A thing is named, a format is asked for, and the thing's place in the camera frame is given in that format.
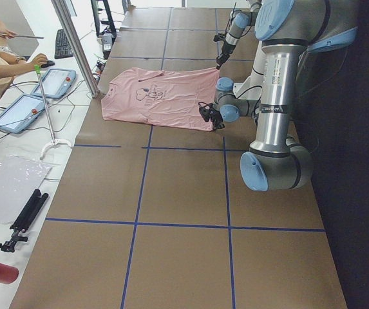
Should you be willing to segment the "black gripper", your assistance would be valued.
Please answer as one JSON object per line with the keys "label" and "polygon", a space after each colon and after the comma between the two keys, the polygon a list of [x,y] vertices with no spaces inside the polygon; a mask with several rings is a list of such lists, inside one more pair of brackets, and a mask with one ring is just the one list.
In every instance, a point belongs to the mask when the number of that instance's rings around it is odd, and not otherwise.
{"label": "black gripper", "polygon": [[216,69],[219,70],[222,65],[225,63],[225,60],[227,60],[230,55],[234,51],[234,45],[229,44],[227,41],[223,42],[222,51],[220,56],[216,58]]}
{"label": "black gripper", "polygon": [[222,115],[219,111],[211,111],[210,118],[213,123],[213,129],[223,129],[225,127]]}

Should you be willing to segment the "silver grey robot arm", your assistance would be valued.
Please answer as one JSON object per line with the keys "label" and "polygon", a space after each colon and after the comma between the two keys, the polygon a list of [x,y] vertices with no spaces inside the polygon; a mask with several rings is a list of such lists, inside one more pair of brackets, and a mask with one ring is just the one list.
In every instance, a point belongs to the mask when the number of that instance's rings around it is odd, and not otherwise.
{"label": "silver grey robot arm", "polygon": [[248,11],[233,11],[228,29],[215,35],[222,42],[217,67],[228,60],[246,28],[253,27],[259,42],[255,67],[241,87],[222,77],[213,102],[199,107],[214,129],[240,117],[257,122],[256,137],[240,159],[249,189],[295,189],[310,180],[311,155],[288,132],[299,60],[306,53],[352,44],[358,9],[358,1],[250,1]]}
{"label": "silver grey robot arm", "polygon": [[262,1],[247,1],[247,3],[249,4],[249,11],[234,7],[229,15],[225,32],[217,33],[213,38],[214,42],[223,42],[221,52],[216,58],[217,70],[227,62],[239,40],[247,34],[245,29],[250,29],[255,25]]}

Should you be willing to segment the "person's forearm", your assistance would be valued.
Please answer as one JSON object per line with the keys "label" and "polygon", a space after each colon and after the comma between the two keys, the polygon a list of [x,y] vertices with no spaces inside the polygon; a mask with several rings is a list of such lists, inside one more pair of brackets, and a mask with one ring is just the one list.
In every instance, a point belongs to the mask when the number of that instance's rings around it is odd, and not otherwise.
{"label": "person's forearm", "polygon": [[32,63],[19,63],[12,65],[0,65],[0,79],[7,77],[15,77],[34,70]]}

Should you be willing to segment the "person's hand on mouse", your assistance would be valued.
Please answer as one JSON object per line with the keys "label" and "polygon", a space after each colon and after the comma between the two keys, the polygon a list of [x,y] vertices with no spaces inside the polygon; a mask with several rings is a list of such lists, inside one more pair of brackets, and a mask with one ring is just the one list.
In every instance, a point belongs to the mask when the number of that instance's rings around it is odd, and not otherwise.
{"label": "person's hand on mouse", "polygon": [[43,53],[39,53],[31,60],[31,62],[29,62],[30,70],[33,70],[35,66],[41,67],[43,64],[46,64],[47,62],[48,62],[47,56]]}

